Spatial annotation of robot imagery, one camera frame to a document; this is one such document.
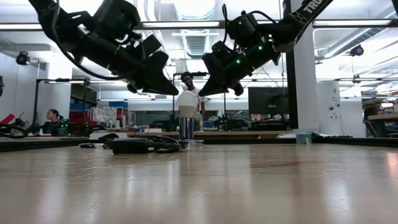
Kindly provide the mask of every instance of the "computer monitor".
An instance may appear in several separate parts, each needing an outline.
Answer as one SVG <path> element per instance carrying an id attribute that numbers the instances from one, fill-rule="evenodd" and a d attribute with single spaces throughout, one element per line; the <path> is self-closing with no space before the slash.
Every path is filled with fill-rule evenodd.
<path id="1" fill-rule="evenodd" d="M 287 88 L 249 87 L 249 114 L 289 114 Z"/>

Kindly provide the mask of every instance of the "white pillar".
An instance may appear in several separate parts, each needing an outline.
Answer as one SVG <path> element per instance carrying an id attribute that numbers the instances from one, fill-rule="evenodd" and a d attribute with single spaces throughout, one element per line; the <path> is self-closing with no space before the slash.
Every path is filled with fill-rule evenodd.
<path id="1" fill-rule="evenodd" d="M 63 55 L 55 56 L 46 66 L 45 79 L 72 78 L 72 63 Z M 47 121 L 47 111 L 56 109 L 65 119 L 69 118 L 71 85 L 40 83 L 37 102 L 38 122 Z"/>
<path id="2" fill-rule="evenodd" d="M 290 0 L 292 12 L 302 6 L 302 0 Z M 299 129 L 318 129 L 317 77 L 313 29 L 309 26 L 294 48 L 297 113 Z"/>
<path id="3" fill-rule="evenodd" d="M 343 135 L 340 85 L 338 82 L 320 82 L 318 89 L 319 133 Z"/>

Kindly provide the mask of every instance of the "red object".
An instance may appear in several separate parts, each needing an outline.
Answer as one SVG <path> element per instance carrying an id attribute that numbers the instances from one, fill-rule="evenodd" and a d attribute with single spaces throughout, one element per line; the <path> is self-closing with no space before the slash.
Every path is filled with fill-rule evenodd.
<path id="1" fill-rule="evenodd" d="M 8 115 L 4 120 L 0 121 L 1 124 L 8 124 L 10 123 L 15 116 L 13 114 Z"/>

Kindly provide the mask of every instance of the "metal cylinder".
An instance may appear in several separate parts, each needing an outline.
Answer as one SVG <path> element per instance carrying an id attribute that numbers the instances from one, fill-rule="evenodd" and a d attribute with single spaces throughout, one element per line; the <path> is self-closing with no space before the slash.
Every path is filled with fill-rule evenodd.
<path id="1" fill-rule="evenodd" d="M 193 139 L 194 135 L 193 118 L 180 118 L 180 140 Z"/>

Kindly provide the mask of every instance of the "man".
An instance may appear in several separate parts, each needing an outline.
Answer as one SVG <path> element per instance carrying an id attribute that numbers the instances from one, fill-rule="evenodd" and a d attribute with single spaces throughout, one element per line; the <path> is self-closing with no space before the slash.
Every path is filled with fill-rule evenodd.
<path id="1" fill-rule="evenodd" d="M 195 131 L 200 131 L 201 127 L 203 125 L 203 120 L 205 118 L 205 98 L 199 96 L 200 89 L 196 88 L 193 85 L 193 76 L 190 74 L 186 73 L 181 76 L 181 81 L 184 82 L 184 84 L 187 86 L 186 91 L 190 91 L 198 97 L 198 107 L 193 115 L 193 118 L 195 120 L 195 125 L 194 125 L 194 130 Z"/>

